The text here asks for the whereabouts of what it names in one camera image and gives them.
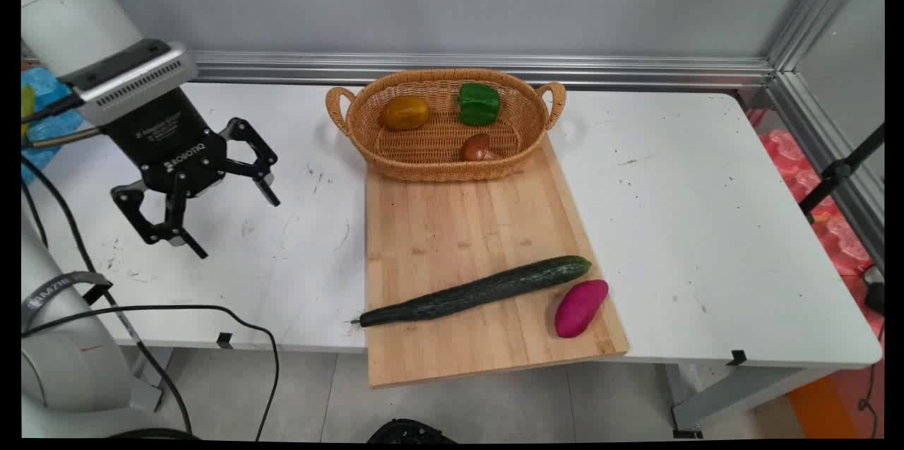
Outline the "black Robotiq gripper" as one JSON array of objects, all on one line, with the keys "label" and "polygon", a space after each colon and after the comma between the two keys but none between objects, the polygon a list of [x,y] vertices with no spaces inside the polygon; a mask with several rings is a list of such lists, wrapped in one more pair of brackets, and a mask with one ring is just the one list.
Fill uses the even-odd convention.
[{"label": "black Robotiq gripper", "polygon": [[[258,131],[245,119],[233,117],[219,135],[214,134],[181,89],[171,90],[100,129],[140,172],[142,180],[113,187],[110,194],[146,244],[164,240],[173,247],[188,245],[201,259],[207,258],[207,251],[185,230],[184,214],[190,196],[197,196],[223,179],[220,171],[248,177],[269,204],[280,205],[271,189],[271,168],[278,155]],[[255,161],[246,163],[224,157],[225,142],[230,141],[248,144]],[[204,158],[220,158],[219,171],[204,167]],[[148,189],[165,194],[164,220],[160,223],[150,222],[140,209]]]}]

